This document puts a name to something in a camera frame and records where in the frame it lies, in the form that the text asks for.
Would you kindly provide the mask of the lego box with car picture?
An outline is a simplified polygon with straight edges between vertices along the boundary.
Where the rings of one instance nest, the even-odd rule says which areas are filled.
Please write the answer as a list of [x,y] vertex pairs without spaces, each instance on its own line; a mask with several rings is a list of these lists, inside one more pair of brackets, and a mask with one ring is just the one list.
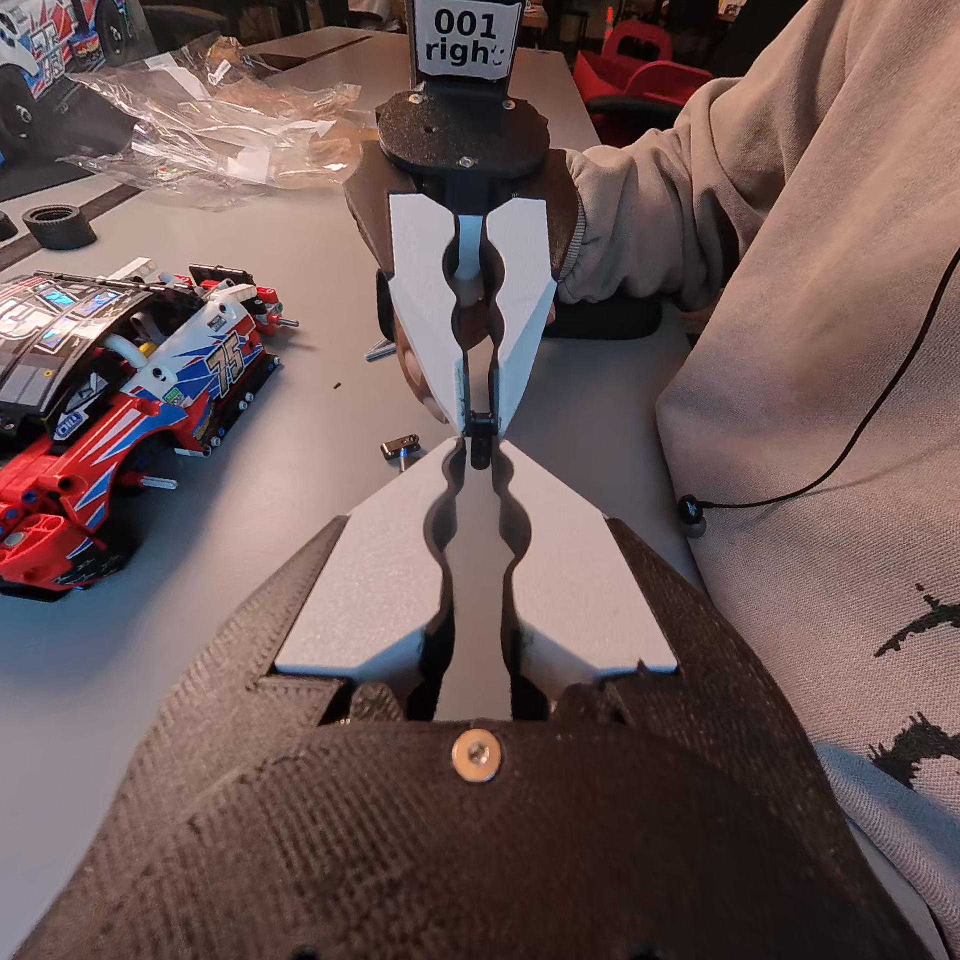
[[85,174],[60,159],[121,149],[133,120],[81,80],[157,51],[137,1],[3,1],[2,201]]

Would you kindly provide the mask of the person's right hand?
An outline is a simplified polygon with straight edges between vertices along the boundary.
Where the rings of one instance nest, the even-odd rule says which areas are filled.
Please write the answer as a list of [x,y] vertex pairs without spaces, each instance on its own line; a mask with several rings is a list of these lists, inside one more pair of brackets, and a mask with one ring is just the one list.
[[399,322],[394,324],[395,354],[410,390],[417,401],[441,424],[448,424],[449,420],[434,398],[426,381],[421,365],[414,354],[406,333]]

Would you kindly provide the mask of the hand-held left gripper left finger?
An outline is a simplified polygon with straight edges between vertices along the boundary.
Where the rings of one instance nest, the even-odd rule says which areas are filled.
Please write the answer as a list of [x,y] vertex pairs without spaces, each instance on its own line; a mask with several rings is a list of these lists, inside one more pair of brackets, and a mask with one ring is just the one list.
[[438,682],[453,645],[446,556],[466,444],[449,438],[349,515],[273,666],[283,675],[379,682],[406,703]]

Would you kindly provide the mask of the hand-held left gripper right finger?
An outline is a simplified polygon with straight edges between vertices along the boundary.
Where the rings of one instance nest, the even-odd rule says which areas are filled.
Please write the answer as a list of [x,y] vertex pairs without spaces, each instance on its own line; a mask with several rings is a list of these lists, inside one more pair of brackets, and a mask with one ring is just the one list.
[[609,519],[508,440],[493,455],[511,714],[549,714],[574,686],[677,678],[678,659]]

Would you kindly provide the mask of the red chair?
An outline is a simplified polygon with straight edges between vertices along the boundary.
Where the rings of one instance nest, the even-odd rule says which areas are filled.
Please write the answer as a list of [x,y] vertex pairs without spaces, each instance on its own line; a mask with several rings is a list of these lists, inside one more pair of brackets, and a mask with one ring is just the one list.
[[582,101],[604,96],[640,96],[645,90],[638,73],[656,63],[671,63],[669,34],[640,20],[625,20],[612,29],[599,53],[578,52],[573,81]]
[[623,96],[630,101],[682,108],[690,97],[712,80],[702,69],[671,60],[634,60],[622,57],[612,64],[618,81],[623,81]]

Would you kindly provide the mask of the person's beige sweatshirt torso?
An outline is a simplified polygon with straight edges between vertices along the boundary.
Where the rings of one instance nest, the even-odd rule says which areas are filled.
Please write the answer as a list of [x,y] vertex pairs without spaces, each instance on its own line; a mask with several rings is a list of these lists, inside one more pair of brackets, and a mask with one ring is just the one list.
[[958,2],[810,2],[651,138],[739,263],[660,396],[717,608],[958,955]]

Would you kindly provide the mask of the clear plastic bag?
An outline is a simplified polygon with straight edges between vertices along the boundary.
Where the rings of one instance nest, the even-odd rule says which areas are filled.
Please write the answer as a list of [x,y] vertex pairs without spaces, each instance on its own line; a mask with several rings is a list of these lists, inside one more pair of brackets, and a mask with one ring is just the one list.
[[359,85],[303,89],[220,33],[79,74],[71,92],[58,160],[207,210],[338,188],[375,135]]

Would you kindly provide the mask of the red white lego race car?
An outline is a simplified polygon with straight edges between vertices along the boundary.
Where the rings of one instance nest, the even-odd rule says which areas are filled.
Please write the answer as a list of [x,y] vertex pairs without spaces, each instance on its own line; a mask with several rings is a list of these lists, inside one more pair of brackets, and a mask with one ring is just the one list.
[[174,490],[156,450],[206,458],[280,366],[287,318],[242,269],[148,257],[109,275],[35,270],[2,282],[1,588],[54,602],[123,570],[123,491]]

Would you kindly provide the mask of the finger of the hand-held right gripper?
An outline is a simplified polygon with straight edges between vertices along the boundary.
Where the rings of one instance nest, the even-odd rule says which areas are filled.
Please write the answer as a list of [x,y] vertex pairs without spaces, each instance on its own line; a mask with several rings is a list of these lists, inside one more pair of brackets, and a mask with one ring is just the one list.
[[449,247],[456,246],[457,219],[420,193],[389,197],[393,310],[442,414],[466,435],[469,379],[453,329],[457,296],[445,273]]
[[526,390],[557,283],[551,272],[546,201],[512,198],[486,216],[488,296],[496,365],[490,400],[503,437]]

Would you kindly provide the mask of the person's right forearm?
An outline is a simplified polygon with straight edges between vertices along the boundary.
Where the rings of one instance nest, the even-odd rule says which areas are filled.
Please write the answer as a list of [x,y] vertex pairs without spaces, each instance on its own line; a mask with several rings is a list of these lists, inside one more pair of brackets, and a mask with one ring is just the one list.
[[558,298],[598,303],[623,291],[680,309],[713,302],[763,222],[721,162],[712,108],[735,104],[738,81],[714,79],[674,126],[626,148],[568,150],[580,212]]

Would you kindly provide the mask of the long black lego axle assembly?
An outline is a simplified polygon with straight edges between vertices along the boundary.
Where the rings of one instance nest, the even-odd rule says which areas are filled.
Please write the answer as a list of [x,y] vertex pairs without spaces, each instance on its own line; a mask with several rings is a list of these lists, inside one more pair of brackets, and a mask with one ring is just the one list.
[[470,443],[470,464],[476,471],[485,471],[492,462],[498,421],[492,412],[471,410],[464,422],[463,436]]

